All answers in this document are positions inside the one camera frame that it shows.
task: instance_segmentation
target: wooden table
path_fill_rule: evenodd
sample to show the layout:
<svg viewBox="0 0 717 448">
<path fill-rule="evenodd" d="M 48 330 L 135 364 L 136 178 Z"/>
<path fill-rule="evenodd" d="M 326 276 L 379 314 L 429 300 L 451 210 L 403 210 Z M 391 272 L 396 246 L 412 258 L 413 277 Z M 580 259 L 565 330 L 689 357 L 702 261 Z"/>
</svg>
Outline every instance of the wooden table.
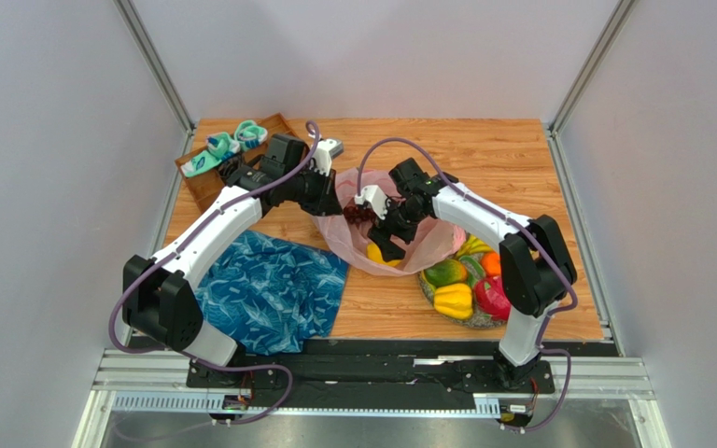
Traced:
<svg viewBox="0 0 717 448">
<path fill-rule="evenodd" d="M 239 119 L 202 119 L 193 149 L 203 147 L 207 135 L 233 132 Z M 304 119 L 289 124 L 306 135 Z M 577 267 L 575 285 L 579 306 L 558 315 L 550 324 L 547 339 L 602 339 L 598 315 L 585 279 L 582 260 L 569 215 L 557 183 L 555 168 L 543 134 L 535 119 L 319 119 L 324 136 L 344 142 L 344 154 L 334 161 L 337 172 L 359 166 L 366 150 L 378 140 L 401 136 L 424 147 L 442 168 L 458 177 L 476 193 L 516 213 L 537 217 L 547 214 L 560 224 Z M 368 168 L 391 169 L 414 157 L 434 174 L 416 151 L 391 144 L 373 153 Z M 200 215 L 184 185 L 165 238 L 175 240 Z M 251 229 L 295 243 L 327 249 L 314 223 L 297 204 L 285 203 Z M 331 337 L 405 339 L 499 339 L 504 327 L 466 329 L 436 313 L 420 292 L 416 279 L 375 277 L 350 269 L 342 305 Z"/>
</svg>

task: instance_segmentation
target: leaf pattern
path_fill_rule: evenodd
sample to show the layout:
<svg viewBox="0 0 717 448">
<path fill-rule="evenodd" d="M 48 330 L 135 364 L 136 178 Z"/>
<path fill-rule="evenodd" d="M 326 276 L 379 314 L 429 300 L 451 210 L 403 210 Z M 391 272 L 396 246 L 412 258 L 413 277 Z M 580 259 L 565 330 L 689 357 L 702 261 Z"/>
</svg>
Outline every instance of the leaf pattern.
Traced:
<svg viewBox="0 0 717 448">
<path fill-rule="evenodd" d="M 304 340 L 329 335 L 346 274 L 331 252 L 245 231 L 195 295 L 204 319 L 248 353 L 300 353 Z"/>
</svg>

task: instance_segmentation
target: plastic bag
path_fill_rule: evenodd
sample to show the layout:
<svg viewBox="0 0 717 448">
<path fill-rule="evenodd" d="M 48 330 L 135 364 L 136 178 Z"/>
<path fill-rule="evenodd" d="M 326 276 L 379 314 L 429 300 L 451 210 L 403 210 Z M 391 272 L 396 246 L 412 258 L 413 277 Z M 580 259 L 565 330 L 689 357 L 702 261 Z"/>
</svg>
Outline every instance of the plastic bag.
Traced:
<svg viewBox="0 0 717 448">
<path fill-rule="evenodd" d="M 344 208 L 356 195 L 359 170 L 353 168 L 336 176 L 336 196 Z M 388 196 L 399 196 L 397 188 L 387 172 L 368 170 L 361 177 L 361 184 L 377 185 Z M 439 219 L 427 217 L 419 224 L 416 237 L 406 245 L 397 237 L 392 242 L 405 250 L 405 259 L 396 267 L 376 263 L 367 258 L 367 231 L 371 222 L 350 225 L 339 215 L 336 217 L 313 217 L 315 225 L 325 238 L 331 252 L 353 267 L 372 275 L 402 276 L 418 273 L 458 251 L 466 240 L 466 233 L 458 226 Z"/>
</svg>

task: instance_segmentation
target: gray wall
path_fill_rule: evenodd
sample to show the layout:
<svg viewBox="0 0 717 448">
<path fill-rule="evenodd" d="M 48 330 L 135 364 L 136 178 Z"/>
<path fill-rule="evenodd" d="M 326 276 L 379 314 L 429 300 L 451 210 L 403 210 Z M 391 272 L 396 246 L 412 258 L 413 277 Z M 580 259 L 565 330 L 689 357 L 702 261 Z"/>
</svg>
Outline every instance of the gray wall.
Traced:
<svg viewBox="0 0 717 448">
<path fill-rule="evenodd" d="M 182 139 L 112 2 L 0 1 L 0 446 L 71 443 Z"/>
<path fill-rule="evenodd" d="M 195 119 L 550 120 L 616 0 L 135 0 Z"/>
<path fill-rule="evenodd" d="M 640 2 L 562 143 L 616 334 L 674 446 L 717 446 L 717 4 Z"/>
</svg>

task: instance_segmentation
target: blue patterned fabric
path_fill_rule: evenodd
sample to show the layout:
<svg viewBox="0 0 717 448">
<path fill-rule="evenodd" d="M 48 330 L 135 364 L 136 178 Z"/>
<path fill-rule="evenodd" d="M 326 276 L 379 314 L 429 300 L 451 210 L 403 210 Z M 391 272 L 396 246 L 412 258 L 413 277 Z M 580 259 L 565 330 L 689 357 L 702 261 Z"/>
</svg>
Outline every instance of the blue patterned fabric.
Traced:
<svg viewBox="0 0 717 448">
<path fill-rule="evenodd" d="M 331 252 L 246 231 L 195 291 L 204 319 L 248 353 L 299 353 L 328 336 L 339 311 L 347 263 Z"/>
</svg>

